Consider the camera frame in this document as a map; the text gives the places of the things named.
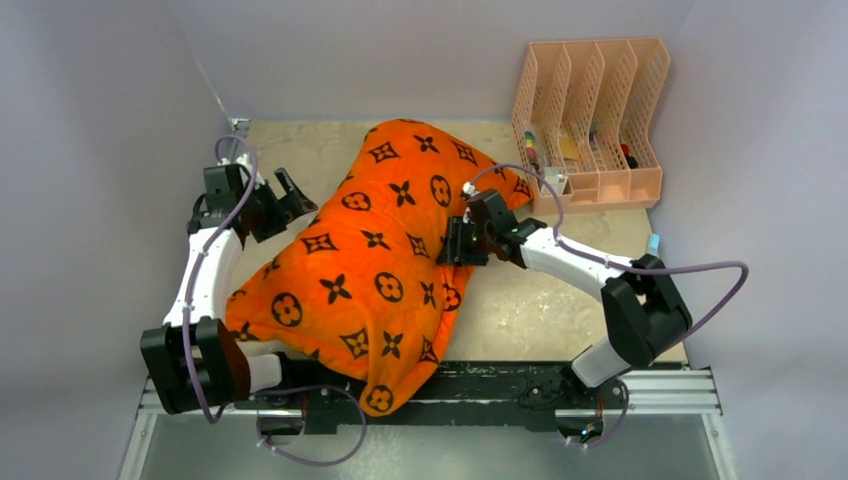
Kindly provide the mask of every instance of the orange fabric with pattern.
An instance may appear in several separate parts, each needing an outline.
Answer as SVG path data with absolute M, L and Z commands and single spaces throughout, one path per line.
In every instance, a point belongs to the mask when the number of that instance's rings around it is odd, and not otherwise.
M 462 185 L 494 162 L 435 127 L 394 120 L 365 136 L 350 173 L 315 220 L 230 298 L 241 340 L 281 340 L 366 381 L 372 416 L 403 405 L 450 342 L 471 267 L 438 266 Z M 510 208 L 531 199 L 506 169 L 486 174 Z

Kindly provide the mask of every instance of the cable connector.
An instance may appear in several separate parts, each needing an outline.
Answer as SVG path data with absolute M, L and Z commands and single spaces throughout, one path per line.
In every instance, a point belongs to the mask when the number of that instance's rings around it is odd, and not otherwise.
M 476 188 L 474 188 L 474 184 L 473 184 L 473 183 L 471 183 L 471 182 L 465 182 L 465 183 L 462 185 L 462 193 L 464 193 L 464 194 L 468 195 L 469 197 L 473 197 L 474 195 L 477 195 L 477 189 L 476 189 Z

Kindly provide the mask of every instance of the light blue object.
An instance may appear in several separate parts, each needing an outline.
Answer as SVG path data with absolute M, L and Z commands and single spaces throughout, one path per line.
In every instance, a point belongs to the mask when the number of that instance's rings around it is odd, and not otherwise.
M 655 257 L 660 256 L 660 236 L 656 233 L 652 233 L 650 237 L 648 237 L 648 248 L 646 252 Z

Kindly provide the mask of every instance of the gray wall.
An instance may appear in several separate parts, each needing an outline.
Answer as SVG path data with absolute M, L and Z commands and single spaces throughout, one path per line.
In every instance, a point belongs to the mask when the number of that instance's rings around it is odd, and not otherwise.
M 653 212 L 669 263 L 747 260 L 688 343 L 712 364 L 742 478 L 845 478 L 848 4 L 699 0 L 671 45 Z M 734 274 L 680 278 L 696 312 Z
M 507 117 L 530 40 L 677 32 L 694 0 L 169 0 L 230 116 Z
M 164 0 L 0 4 L 3 478 L 115 478 L 226 121 Z

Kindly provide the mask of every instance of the black monogram print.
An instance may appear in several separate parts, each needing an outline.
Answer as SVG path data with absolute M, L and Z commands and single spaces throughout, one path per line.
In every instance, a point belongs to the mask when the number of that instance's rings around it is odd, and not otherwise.
M 434 284 L 426 284 L 424 282 L 421 283 L 421 288 L 424 289 L 424 305 L 430 304 L 433 308 L 436 308 L 436 297 L 433 295 L 433 289 L 435 288 Z
M 370 153 L 374 157 L 374 160 L 377 163 L 380 163 L 383 160 L 388 160 L 390 158 L 400 158 L 400 155 L 398 155 L 395 149 L 392 148 L 391 142 L 386 142 L 377 148 L 368 150 L 368 153 Z
M 324 233 L 315 237 L 303 237 L 300 241 L 306 245 L 307 255 L 320 252 L 322 250 L 338 250 L 338 248 L 333 245 L 333 240 L 330 238 L 329 233 Z
M 380 356 L 385 357 L 391 353 L 395 358 L 400 358 L 400 349 L 398 348 L 398 345 L 400 345 L 400 341 L 403 340 L 403 334 L 398 333 L 393 337 L 389 334 L 389 332 L 383 332 L 383 340 L 386 341 L 386 346 L 383 347 L 383 353 Z
M 277 263 L 277 257 L 274 257 L 271 260 L 271 263 L 269 263 L 268 265 L 265 265 L 265 270 L 262 271 L 262 280 L 265 280 L 266 278 L 268 278 L 268 275 L 271 274 L 272 270 L 277 270 L 279 268 L 280 268 L 280 264 Z
M 530 195 L 530 187 L 527 185 L 527 182 L 523 178 L 520 178 L 520 177 L 516 179 L 515 188 L 513 189 L 513 191 L 518 192 L 518 193 L 523 193 L 524 195 L 527 195 L 528 197 L 531 196 Z
M 365 397 L 365 404 L 373 408 L 379 413 L 386 413 L 391 410 L 395 403 L 395 396 L 389 387 L 385 385 L 377 385 L 371 390 L 371 393 Z
M 236 341 L 239 342 L 255 342 L 259 340 L 256 335 L 250 333 L 250 322 L 246 322 L 244 326 L 241 327 L 241 330 L 239 330 L 238 332 L 230 332 L 230 334 L 232 334 L 233 338 L 235 338 Z
M 371 210 L 371 199 L 362 192 L 353 192 L 342 198 L 342 205 L 351 210 L 367 212 Z
M 368 354 L 368 332 L 365 331 L 365 327 L 362 327 L 362 330 L 351 333 L 350 335 L 339 335 L 339 338 L 345 342 L 345 345 L 348 350 L 350 350 L 350 354 L 353 355 L 354 360 Z
M 365 134 L 365 138 L 362 139 L 362 143 L 367 142 L 368 136 L 371 135 L 372 133 L 376 132 L 376 131 L 377 131 L 377 127 L 374 127 L 371 130 L 368 130 L 368 133 Z
M 433 200 L 435 200 L 439 206 L 450 206 L 450 184 L 445 177 L 441 175 L 433 175 L 433 178 L 430 179 L 430 193 L 433 195 Z
M 233 292 L 232 295 L 230 295 L 230 301 L 232 302 L 233 300 L 237 299 L 242 295 L 247 295 L 247 292 L 245 292 L 244 290 L 236 290 L 235 292 Z
M 303 309 L 297 297 L 281 293 L 271 302 L 271 316 L 284 327 L 296 327 L 303 320 Z
M 330 295 L 327 297 L 327 303 L 329 305 L 332 305 L 339 297 L 347 298 L 348 300 L 353 298 L 350 292 L 344 289 L 344 274 L 339 275 L 335 280 L 321 279 L 319 281 L 324 288 L 330 290 Z
M 414 237 L 410 234 L 406 234 L 407 238 L 409 238 L 409 245 L 412 247 L 412 254 L 416 257 L 424 257 L 430 258 L 430 254 L 427 253 L 427 246 L 424 245 L 424 239 L 420 237 Z
M 385 300 L 397 303 L 403 299 L 403 285 L 400 280 L 389 272 L 380 272 L 374 277 L 377 293 Z
M 421 143 L 421 151 L 426 152 L 427 150 L 439 153 L 439 149 L 433 145 L 433 137 L 419 137 L 418 135 L 413 135 L 416 140 Z
M 436 352 L 433 350 L 433 342 L 427 340 L 427 337 L 423 338 L 424 343 L 421 344 L 421 357 L 418 361 L 439 363 L 439 357 L 436 356 Z
M 336 187 L 336 190 L 338 190 L 338 189 L 342 188 L 342 185 L 344 185 L 344 182 L 346 182 L 346 181 L 348 181 L 348 180 L 353 180 L 353 175 L 351 175 L 350 173 L 348 173 L 347 175 L 345 175 L 345 178 L 343 178 L 343 179 L 342 179 L 342 181 L 341 181 L 341 182 L 339 182 L 339 186 L 338 186 L 338 187 Z
M 459 290 L 447 283 L 442 285 L 442 287 L 445 289 L 445 311 L 452 312 L 459 308 L 459 304 L 462 303 L 462 295 L 459 293 Z
M 398 194 L 398 207 L 402 207 L 405 202 L 410 205 L 415 205 L 415 199 L 409 194 L 409 180 L 403 182 L 403 185 L 389 184 L 389 188 Z
M 383 241 L 382 233 L 371 233 L 369 231 L 362 230 L 362 234 L 365 235 L 365 238 L 368 239 L 368 248 L 383 247 L 386 250 L 391 250 L 391 248 L 389 248 L 386 242 Z
M 453 144 L 456 146 L 456 153 L 459 154 L 460 160 L 471 162 L 474 164 L 475 167 L 477 166 L 477 159 L 474 158 L 474 150 L 453 140 L 451 140 L 451 142 L 453 142 Z

